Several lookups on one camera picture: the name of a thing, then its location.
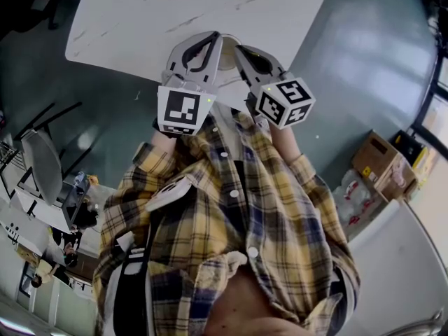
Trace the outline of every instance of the white table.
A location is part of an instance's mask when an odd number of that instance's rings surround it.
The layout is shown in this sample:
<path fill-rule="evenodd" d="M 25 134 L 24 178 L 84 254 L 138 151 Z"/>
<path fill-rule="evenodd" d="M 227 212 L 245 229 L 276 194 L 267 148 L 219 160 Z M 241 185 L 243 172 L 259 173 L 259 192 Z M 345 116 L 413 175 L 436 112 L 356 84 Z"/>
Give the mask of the white table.
<path fill-rule="evenodd" d="M 60 207 L 48 205 L 42 199 L 18 186 L 15 187 L 15 194 L 17 194 L 24 211 L 29 210 L 32 204 L 37 202 L 33 209 L 33 214 L 36 216 L 36 219 L 62 232 L 70 233 L 70 227 L 67 225 L 64 212 Z"/>
<path fill-rule="evenodd" d="M 20 208 L 20 202 L 13 198 L 7 203 L 0 198 L 0 228 L 21 245 L 42 256 L 48 245 L 48 227 L 38 219 L 29 217 Z"/>
<path fill-rule="evenodd" d="M 66 58 L 160 81 L 173 47 L 216 30 L 289 68 L 323 0 L 81 0 Z M 218 72 L 218 101 L 246 111 L 237 69 Z"/>

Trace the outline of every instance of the person's hand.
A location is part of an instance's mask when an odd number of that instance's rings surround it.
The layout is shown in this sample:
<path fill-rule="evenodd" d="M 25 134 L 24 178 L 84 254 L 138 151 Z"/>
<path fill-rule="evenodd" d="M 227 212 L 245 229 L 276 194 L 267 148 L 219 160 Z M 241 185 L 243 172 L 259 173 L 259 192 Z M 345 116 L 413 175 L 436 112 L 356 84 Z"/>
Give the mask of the person's hand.
<path fill-rule="evenodd" d="M 151 140 L 151 144 L 153 146 L 159 147 L 164 152 L 167 152 L 169 155 L 172 155 L 176 147 L 176 139 L 169 138 L 168 136 L 165 136 L 163 133 L 155 131 L 153 139 Z"/>
<path fill-rule="evenodd" d="M 290 164 L 300 157 L 301 152 L 291 127 L 278 129 L 276 125 L 270 123 L 269 128 L 271 130 L 272 145 L 277 149 L 286 164 Z"/>

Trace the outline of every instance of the desk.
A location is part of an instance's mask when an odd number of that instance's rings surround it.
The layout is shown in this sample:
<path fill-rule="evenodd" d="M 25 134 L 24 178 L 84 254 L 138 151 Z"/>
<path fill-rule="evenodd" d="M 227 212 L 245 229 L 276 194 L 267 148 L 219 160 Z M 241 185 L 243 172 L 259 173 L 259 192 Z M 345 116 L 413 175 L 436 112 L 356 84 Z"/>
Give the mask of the desk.
<path fill-rule="evenodd" d="M 323 0 L 81 0 L 66 58 L 160 81 L 173 47 L 216 30 L 289 68 Z M 218 101 L 247 111 L 237 69 L 219 71 Z"/>
<path fill-rule="evenodd" d="M 78 186 L 74 186 L 73 183 L 67 183 L 67 181 L 70 181 L 70 177 L 67 177 L 63 182 L 59 197 L 53 205 L 46 204 L 39 197 L 39 192 L 33 190 L 29 185 L 18 183 L 15 187 L 15 192 L 23 210 L 27 212 L 32 204 L 36 202 L 36 206 L 32 211 L 36 219 L 62 232 L 70 233 L 70 227 L 74 223 L 79 207 L 90 187 L 86 175 L 84 175 Z"/>

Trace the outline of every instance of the chair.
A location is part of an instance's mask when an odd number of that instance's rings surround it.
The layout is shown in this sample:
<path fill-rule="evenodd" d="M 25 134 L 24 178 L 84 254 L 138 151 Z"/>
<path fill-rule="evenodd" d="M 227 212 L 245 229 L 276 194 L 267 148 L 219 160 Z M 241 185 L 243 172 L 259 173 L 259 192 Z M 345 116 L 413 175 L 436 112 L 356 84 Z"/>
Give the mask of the chair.
<path fill-rule="evenodd" d="M 22 142 L 24 159 L 29 166 L 15 191 L 28 215 L 33 215 L 61 231 L 69 232 L 90 184 L 86 176 L 76 183 L 69 183 L 65 179 L 91 148 L 85 150 L 66 171 L 62 171 L 60 158 L 65 150 L 58 154 L 48 124 L 80 106 L 81 103 L 64 109 L 34 127 L 34 123 L 54 105 L 51 104 L 40 112 L 14 138 Z M 34 187 L 27 183 L 30 176 Z"/>
<path fill-rule="evenodd" d="M 61 0 L 49 0 L 43 10 L 32 8 L 35 0 L 0 0 L 0 40 L 10 31 L 27 32 L 48 19 L 48 28 L 56 29 L 55 14 Z"/>
<path fill-rule="evenodd" d="M 9 193 L 9 188 L 5 180 L 4 172 L 6 171 L 7 166 L 10 164 L 23 172 L 27 171 L 22 153 L 19 150 L 14 149 L 14 147 L 10 146 L 6 142 L 0 141 L 0 179 L 3 184 L 3 189 L 6 192 L 9 200 L 11 200 L 14 190 L 12 190 L 11 194 Z"/>

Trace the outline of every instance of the shirt cuff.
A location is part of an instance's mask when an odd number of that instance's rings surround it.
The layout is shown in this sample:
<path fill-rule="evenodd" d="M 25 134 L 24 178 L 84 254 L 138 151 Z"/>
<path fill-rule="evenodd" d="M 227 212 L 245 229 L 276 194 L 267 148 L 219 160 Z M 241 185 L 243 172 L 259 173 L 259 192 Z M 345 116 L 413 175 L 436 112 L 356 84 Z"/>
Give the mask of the shirt cuff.
<path fill-rule="evenodd" d="M 132 162 L 142 171 L 158 178 L 168 177 L 176 166 L 172 155 L 149 143 L 140 144 Z"/>
<path fill-rule="evenodd" d="M 301 186 L 307 184 L 316 176 L 316 170 L 305 154 L 302 154 L 298 159 L 290 163 L 289 168 Z"/>

